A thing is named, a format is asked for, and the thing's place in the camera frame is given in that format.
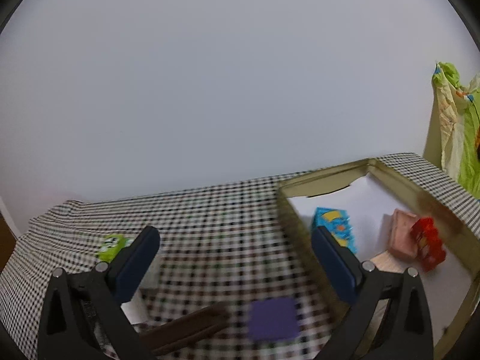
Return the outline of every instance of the red toy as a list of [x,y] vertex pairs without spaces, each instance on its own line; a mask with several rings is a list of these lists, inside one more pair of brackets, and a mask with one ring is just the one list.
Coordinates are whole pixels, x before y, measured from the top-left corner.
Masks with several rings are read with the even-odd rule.
[[418,245],[418,258],[425,272],[431,271],[445,260],[446,252],[442,249],[443,242],[438,238],[438,230],[430,217],[420,218],[410,231]]

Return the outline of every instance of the toy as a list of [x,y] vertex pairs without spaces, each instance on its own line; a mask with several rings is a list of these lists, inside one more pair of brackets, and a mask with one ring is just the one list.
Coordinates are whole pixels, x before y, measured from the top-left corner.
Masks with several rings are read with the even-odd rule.
[[251,304],[248,321],[248,337],[251,340],[289,340],[299,334],[294,298],[256,300]]
[[105,241],[103,241],[97,256],[101,261],[105,261],[106,263],[110,264],[120,250],[122,250],[126,245],[126,237],[120,234],[110,234],[105,237]]
[[352,234],[349,219],[345,210],[317,207],[311,225],[313,229],[325,226],[340,246],[349,248],[352,253],[356,253],[355,237]]
[[438,230],[430,217],[420,218],[410,232],[418,245],[418,257],[425,272],[431,271],[446,257],[443,242],[438,238]]
[[392,215],[392,232],[388,241],[388,251],[400,260],[409,262],[417,257],[418,246],[410,230],[418,217],[410,212],[395,209]]

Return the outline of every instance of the purple block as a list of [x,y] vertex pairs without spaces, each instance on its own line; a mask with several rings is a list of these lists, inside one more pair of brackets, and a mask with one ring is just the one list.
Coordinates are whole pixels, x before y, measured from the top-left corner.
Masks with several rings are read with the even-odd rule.
[[295,338],[300,328],[295,300],[275,298],[251,304],[248,337],[253,341],[280,341]]

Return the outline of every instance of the colorful fabric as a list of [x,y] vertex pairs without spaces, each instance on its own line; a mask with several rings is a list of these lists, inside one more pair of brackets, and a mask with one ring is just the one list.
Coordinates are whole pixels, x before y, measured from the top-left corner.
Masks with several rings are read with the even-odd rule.
[[438,63],[432,82],[439,109],[442,169],[479,199],[480,73],[464,87],[453,64]]
[[357,253],[355,237],[350,226],[350,217],[345,210],[317,207],[313,216],[312,228],[324,226],[340,246]]

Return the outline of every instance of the silver screw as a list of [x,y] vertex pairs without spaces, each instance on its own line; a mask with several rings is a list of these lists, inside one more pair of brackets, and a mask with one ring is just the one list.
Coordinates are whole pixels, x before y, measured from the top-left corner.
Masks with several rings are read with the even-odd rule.
[[412,278],[416,278],[419,274],[419,272],[412,266],[409,267],[406,271],[410,276],[412,276]]
[[375,264],[368,259],[367,261],[362,262],[361,267],[364,270],[371,272],[375,269]]
[[105,261],[101,261],[95,266],[97,272],[105,272],[108,268],[109,264]]
[[57,268],[52,272],[52,276],[54,278],[59,278],[60,276],[62,276],[62,273],[63,273],[63,269]]

